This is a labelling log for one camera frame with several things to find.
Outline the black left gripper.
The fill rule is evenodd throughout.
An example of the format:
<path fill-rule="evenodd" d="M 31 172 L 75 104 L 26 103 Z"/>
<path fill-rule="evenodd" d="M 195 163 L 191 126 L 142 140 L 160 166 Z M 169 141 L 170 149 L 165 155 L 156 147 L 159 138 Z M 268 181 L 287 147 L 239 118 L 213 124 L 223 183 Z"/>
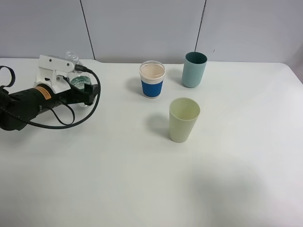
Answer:
<path fill-rule="evenodd" d="M 48 107 L 54 108 L 62 104 L 78 104 L 92 105 L 98 95 L 97 84 L 84 84 L 84 89 L 80 91 L 75 86 L 61 93 L 54 93 L 53 89 L 48 86 L 48 92 L 51 98 L 48 100 Z"/>

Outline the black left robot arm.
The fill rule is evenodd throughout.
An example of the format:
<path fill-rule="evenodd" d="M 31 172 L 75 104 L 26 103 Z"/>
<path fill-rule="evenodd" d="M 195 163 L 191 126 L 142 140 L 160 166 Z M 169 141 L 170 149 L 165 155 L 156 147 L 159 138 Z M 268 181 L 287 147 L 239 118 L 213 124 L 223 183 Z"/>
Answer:
<path fill-rule="evenodd" d="M 84 90 L 75 86 L 71 89 L 55 94 L 47 85 L 38 85 L 34 88 L 22 90 L 9 94 L 4 87 L 0 88 L 0 127 L 6 131 L 22 130 L 25 126 L 31 125 L 44 129 L 68 129 L 75 127 L 88 120 L 95 112 L 100 99 L 100 85 L 85 85 Z M 61 126 L 50 126 L 33 122 L 38 115 L 51 111 L 63 105 L 72 113 L 75 120 L 75 112 L 70 107 L 71 104 L 84 102 L 86 105 L 94 105 L 89 114 L 82 120 L 70 124 L 57 120 Z"/>

